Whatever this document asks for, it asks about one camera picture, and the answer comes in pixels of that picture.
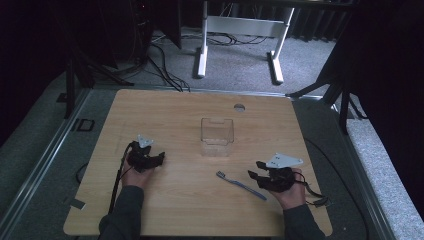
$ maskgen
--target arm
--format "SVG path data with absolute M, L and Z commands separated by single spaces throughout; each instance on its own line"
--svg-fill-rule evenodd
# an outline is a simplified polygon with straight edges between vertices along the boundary
M 301 170 L 294 168 L 293 172 L 301 173 Z M 299 174 L 296 174 L 296 180 L 301 180 Z M 283 208 L 286 240 L 325 239 L 324 233 L 319 229 L 306 205 L 303 185 L 295 183 L 287 191 L 281 193 L 270 191 L 270 193 Z
M 122 190 L 113 212 L 102 218 L 99 224 L 99 239 L 139 239 L 141 230 L 141 208 L 144 191 L 154 169 L 139 173 L 124 163 Z

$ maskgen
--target black stand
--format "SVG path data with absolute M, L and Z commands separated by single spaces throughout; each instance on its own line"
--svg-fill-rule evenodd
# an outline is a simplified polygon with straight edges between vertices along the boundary
M 333 105 L 337 98 L 342 94 L 342 102 L 340 106 L 340 117 L 339 125 L 344 134 L 347 134 L 347 114 L 349 107 L 349 96 L 350 92 L 347 87 L 346 82 L 341 81 L 341 77 L 338 74 L 325 77 L 323 79 L 318 79 L 315 83 L 293 93 L 286 94 L 287 97 L 300 98 L 303 95 L 312 92 L 315 89 L 318 89 L 326 84 L 330 84 L 330 87 L 327 89 L 323 96 L 323 101 L 326 104 Z
M 49 0 L 48 5 L 50 8 L 50 12 L 52 13 L 56 23 L 60 28 L 60 33 L 65 39 L 66 46 L 68 47 L 68 64 L 66 67 L 66 114 L 65 118 L 68 118 L 74 107 L 75 107 L 75 82 L 74 77 L 75 74 L 78 77 L 79 82 L 82 87 L 92 88 L 95 84 L 93 76 L 90 72 L 90 67 L 94 68 L 101 74 L 109 77 L 113 81 L 115 81 L 119 85 L 124 86 L 134 86 L 133 83 L 127 82 L 118 76 L 115 76 L 112 72 L 104 68 L 103 66 L 96 63 L 86 54 L 84 54 L 80 48 L 78 47 L 78 43 L 69 30 L 69 25 L 67 24 L 67 19 L 65 14 L 61 10 L 61 6 L 58 4 L 56 0 Z

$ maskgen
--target black equipment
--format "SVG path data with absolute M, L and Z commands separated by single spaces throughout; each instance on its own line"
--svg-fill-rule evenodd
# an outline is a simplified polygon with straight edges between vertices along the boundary
M 257 173 L 252 171 L 247 171 L 249 173 L 250 178 L 256 180 L 258 182 L 259 188 L 266 189 L 268 191 L 273 192 L 284 192 L 289 190 L 293 184 L 299 183 L 305 186 L 306 190 L 314 197 L 320 198 L 320 200 L 314 201 L 314 203 L 309 203 L 315 206 L 323 206 L 327 203 L 328 197 L 321 195 L 312 191 L 309 187 L 309 184 L 305 181 L 305 177 L 298 172 L 293 172 L 290 167 L 285 168 L 269 168 L 266 166 L 264 162 L 256 162 L 256 166 L 258 168 L 269 171 L 269 177 L 261 177 Z M 295 174 L 299 174 L 302 176 L 303 181 L 296 180 Z
M 160 153 L 158 156 L 149 156 L 151 146 L 141 148 L 139 143 L 133 141 L 130 143 L 131 151 L 128 153 L 128 164 L 133 167 L 137 172 L 142 172 L 146 169 L 155 168 L 162 165 L 165 158 L 165 152 Z

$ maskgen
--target white metal stand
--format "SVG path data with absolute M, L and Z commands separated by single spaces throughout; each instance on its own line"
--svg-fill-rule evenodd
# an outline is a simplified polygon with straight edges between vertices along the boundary
M 283 21 L 268 21 L 257 19 L 233 18 L 208 16 L 208 2 L 203 3 L 203 23 L 202 23 L 202 47 L 200 49 L 198 76 L 206 76 L 206 61 L 208 55 L 208 46 L 206 45 L 208 32 L 219 32 L 239 35 L 252 35 L 262 37 L 278 38 L 275 51 L 270 52 L 270 61 L 273 66 L 275 80 L 279 83 L 284 82 L 281 72 L 279 56 L 284 39 L 289 29 L 290 20 L 294 8 L 287 8 Z

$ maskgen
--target hole in table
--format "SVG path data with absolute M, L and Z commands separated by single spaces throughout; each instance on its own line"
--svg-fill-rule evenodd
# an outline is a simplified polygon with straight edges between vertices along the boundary
M 241 104 L 241 103 L 237 103 L 236 105 L 234 105 L 234 109 L 237 112 L 244 112 L 246 110 L 246 108 L 244 107 L 244 105 Z

